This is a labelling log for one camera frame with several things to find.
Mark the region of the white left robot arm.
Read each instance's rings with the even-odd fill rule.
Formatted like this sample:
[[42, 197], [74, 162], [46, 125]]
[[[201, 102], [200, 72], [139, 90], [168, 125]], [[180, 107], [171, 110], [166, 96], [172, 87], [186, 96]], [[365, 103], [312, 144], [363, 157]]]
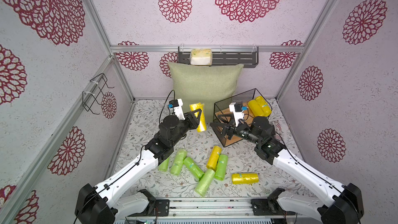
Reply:
[[135, 214], [155, 214], [156, 198], [148, 190], [126, 198], [123, 194], [174, 152], [175, 145], [187, 132], [199, 126], [201, 113], [198, 109], [183, 114], [182, 119], [175, 115], [165, 117], [159, 131], [133, 161], [96, 186], [83, 186], [75, 208], [76, 220], [82, 224], [112, 224]]

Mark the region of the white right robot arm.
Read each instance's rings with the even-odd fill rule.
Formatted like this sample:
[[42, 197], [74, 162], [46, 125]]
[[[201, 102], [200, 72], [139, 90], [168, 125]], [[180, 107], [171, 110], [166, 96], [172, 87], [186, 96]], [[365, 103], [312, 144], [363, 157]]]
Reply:
[[219, 118], [210, 123], [218, 138], [240, 139], [255, 144], [256, 154], [272, 166], [297, 179], [314, 197], [298, 196], [277, 188], [267, 197], [267, 209], [295, 212], [323, 224], [359, 224], [364, 216], [361, 190], [354, 184], [344, 185], [317, 171], [286, 146], [266, 117], [255, 117], [251, 124], [243, 119]]

